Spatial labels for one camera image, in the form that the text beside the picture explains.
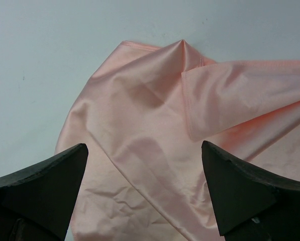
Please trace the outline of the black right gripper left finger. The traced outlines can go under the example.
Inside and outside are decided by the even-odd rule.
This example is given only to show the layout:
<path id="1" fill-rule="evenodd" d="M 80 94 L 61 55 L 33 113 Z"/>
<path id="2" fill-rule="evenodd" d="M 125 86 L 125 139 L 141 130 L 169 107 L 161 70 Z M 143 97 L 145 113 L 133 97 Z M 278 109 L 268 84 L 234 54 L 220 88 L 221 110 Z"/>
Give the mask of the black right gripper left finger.
<path id="1" fill-rule="evenodd" d="M 87 158 L 78 144 L 0 177 L 0 240 L 65 240 Z"/>

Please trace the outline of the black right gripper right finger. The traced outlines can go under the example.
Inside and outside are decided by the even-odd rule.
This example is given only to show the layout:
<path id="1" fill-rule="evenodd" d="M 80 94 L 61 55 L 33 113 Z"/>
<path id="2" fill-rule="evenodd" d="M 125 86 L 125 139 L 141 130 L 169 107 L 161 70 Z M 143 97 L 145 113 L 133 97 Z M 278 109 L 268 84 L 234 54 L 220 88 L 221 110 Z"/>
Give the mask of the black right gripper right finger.
<path id="1" fill-rule="evenodd" d="M 204 174 L 225 240 L 300 240 L 300 182 L 202 144 Z"/>

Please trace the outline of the pink satin napkin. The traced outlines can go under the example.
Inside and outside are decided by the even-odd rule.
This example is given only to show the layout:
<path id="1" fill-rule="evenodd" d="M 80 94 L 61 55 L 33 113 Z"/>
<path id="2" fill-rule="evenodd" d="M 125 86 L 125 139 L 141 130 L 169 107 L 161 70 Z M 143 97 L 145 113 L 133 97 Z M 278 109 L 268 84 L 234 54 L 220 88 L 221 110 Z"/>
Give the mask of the pink satin napkin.
<path id="1" fill-rule="evenodd" d="M 75 240 L 220 240 L 209 141 L 300 181 L 300 61 L 217 63 L 185 41 L 122 42 L 88 80 L 56 152 L 88 147 Z"/>

